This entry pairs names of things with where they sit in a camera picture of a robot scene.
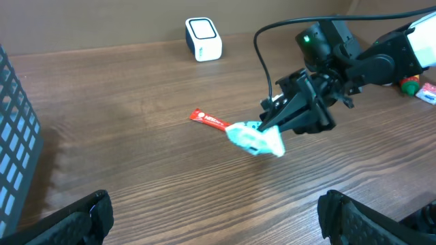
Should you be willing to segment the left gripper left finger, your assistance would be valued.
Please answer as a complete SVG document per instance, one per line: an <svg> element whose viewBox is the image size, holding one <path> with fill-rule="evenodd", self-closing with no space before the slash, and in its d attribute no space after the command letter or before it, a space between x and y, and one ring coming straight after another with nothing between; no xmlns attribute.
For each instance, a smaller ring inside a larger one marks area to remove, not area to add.
<svg viewBox="0 0 436 245"><path fill-rule="evenodd" d="M95 191L35 224L1 239L4 245L79 245L103 243L114 224L110 196Z"/></svg>

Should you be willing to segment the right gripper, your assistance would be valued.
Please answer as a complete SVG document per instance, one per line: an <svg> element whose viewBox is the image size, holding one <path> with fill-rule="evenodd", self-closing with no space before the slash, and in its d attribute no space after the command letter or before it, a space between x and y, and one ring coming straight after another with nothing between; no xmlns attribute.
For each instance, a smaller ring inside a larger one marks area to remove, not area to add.
<svg viewBox="0 0 436 245"><path fill-rule="evenodd" d="M292 130L296 134L314 134L329 131L336 122L329 107L341 101L349 108L353 100L347 97L339 78L327 73L308 74L299 69L275 82L281 94L263 100L264 112L258 131L278 126L280 132Z"/></svg>

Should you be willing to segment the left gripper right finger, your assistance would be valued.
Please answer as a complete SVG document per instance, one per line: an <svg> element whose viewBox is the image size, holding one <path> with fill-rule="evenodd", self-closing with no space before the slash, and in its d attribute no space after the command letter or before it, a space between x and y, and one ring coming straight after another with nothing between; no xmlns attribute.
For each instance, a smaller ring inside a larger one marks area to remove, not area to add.
<svg viewBox="0 0 436 245"><path fill-rule="evenodd" d="M324 239L332 245L435 245L435 202L399 222L348 197L329 190L317 201Z"/></svg>

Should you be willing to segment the light blue wipes pack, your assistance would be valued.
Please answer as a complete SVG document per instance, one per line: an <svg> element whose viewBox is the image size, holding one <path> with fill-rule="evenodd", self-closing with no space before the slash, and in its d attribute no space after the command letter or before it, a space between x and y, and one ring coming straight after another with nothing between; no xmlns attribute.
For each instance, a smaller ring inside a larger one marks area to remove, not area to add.
<svg viewBox="0 0 436 245"><path fill-rule="evenodd" d="M259 131L261 121L236 122L225 128L228 139L244 151L256 156L273 154L282 157L285 146L278 126Z"/></svg>

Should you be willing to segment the red coffee stick sachet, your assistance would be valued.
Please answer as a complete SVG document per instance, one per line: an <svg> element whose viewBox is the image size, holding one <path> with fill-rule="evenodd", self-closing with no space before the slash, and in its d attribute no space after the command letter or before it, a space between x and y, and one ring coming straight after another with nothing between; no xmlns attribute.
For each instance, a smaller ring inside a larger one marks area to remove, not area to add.
<svg viewBox="0 0 436 245"><path fill-rule="evenodd" d="M196 108L189 116L189 118L193 121L208 125L215 129L225 131L227 127L231 125L224 120L218 119L210 114L203 112L201 109Z"/></svg>

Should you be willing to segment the red sauce bottle green cap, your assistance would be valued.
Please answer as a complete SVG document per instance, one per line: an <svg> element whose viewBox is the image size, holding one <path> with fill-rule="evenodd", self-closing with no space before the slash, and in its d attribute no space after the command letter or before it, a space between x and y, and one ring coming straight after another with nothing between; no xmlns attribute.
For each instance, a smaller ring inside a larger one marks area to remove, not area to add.
<svg viewBox="0 0 436 245"><path fill-rule="evenodd" d="M420 90L420 76L405 78L399 82L399 86L404 94L413 97Z"/></svg>

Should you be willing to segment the red white small carton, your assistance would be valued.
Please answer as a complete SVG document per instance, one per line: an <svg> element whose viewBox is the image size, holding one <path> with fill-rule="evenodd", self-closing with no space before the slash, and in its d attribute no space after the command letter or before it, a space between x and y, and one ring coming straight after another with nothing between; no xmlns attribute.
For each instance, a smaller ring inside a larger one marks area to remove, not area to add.
<svg viewBox="0 0 436 245"><path fill-rule="evenodd" d="M436 104L436 88L435 85L424 83L422 88L416 93L416 97L431 104Z"/></svg>

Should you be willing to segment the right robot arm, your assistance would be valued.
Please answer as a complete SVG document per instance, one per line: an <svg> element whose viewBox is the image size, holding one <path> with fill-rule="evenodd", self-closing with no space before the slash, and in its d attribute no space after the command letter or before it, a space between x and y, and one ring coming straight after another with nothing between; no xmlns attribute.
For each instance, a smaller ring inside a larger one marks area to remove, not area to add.
<svg viewBox="0 0 436 245"><path fill-rule="evenodd" d="M366 50L347 28L348 20L387 20L419 15L379 37ZM281 94L261 102L258 127L263 132L320 133L335 127L329 107L340 101L353 108L352 95L368 84L396 84L435 66L435 8L380 16L320 16L296 18L263 27L266 31L294 23L311 22L296 43L305 67L277 80Z"/></svg>

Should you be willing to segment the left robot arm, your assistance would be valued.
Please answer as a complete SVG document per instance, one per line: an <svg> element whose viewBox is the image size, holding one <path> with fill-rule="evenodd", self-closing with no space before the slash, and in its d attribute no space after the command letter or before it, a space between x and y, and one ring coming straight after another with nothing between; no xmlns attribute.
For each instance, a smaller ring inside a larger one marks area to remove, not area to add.
<svg viewBox="0 0 436 245"><path fill-rule="evenodd" d="M317 201L322 237L331 244L434 244L435 202L396 222L336 190ZM98 190L38 223L1 238L2 244L102 244L114 224L112 202Z"/></svg>

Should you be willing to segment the white barcode scanner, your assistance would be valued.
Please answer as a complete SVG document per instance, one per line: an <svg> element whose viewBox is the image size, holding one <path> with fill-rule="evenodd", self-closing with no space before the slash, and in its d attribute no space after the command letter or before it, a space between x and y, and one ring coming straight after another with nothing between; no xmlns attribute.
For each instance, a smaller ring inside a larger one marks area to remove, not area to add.
<svg viewBox="0 0 436 245"><path fill-rule="evenodd" d="M214 61L221 58L223 43L210 18L188 18L185 21L185 39L197 62Z"/></svg>

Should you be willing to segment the grey plastic basket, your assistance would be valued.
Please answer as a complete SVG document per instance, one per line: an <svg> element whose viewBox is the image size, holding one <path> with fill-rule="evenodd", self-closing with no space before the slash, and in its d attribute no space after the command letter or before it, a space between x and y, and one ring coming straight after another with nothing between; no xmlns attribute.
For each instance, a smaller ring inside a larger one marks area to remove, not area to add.
<svg viewBox="0 0 436 245"><path fill-rule="evenodd" d="M41 124L1 49L1 237L15 232L42 151Z"/></svg>

